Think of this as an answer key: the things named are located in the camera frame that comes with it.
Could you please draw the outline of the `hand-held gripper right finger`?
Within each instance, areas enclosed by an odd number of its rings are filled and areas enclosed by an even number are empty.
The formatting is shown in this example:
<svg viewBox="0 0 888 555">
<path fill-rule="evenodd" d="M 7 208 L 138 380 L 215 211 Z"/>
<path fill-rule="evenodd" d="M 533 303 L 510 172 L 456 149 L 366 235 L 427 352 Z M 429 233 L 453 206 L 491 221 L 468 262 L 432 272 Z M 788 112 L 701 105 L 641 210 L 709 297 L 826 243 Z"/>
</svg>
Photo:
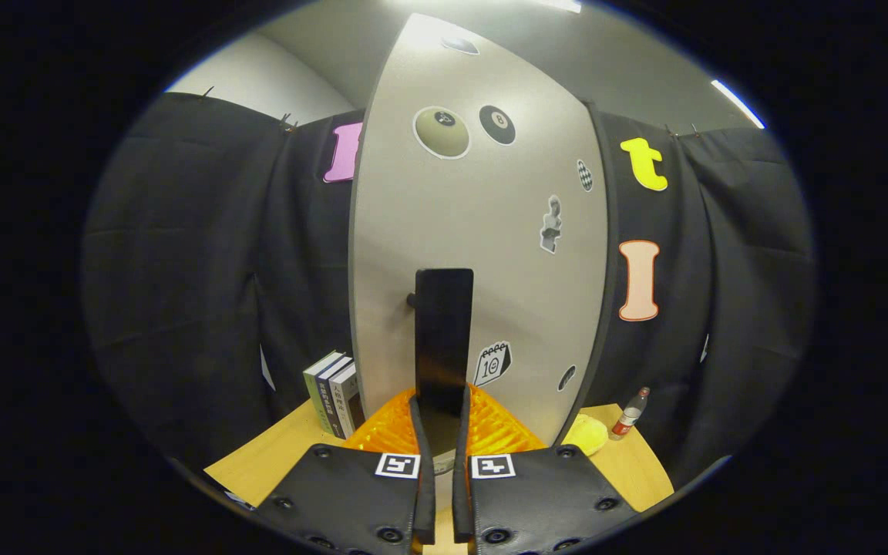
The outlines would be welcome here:
<svg viewBox="0 0 888 555">
<path fill-rule="evenodd" d="M 472 384 L 462 403 L 452 510 L 470 553 L 587 549 L 634 525 L 637 510 L 580 447 L 544 446 Z"/>
</svg>

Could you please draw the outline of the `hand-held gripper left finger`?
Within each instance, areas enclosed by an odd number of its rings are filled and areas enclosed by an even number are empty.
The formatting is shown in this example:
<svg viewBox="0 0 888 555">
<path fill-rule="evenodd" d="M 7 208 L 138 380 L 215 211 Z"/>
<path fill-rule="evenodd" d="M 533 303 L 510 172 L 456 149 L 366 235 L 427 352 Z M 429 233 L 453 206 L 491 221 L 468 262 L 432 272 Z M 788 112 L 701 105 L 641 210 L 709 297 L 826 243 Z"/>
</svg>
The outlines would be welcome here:
<svg viewBox="0 0 888 555">
<path fill-rule="evenodd" d="M 435 541 L 435 502 L 429 441 L 409 388 L 341 446 L 308 446 L 256 514 L 320 553 L 419 554 Z"/>
</svg>

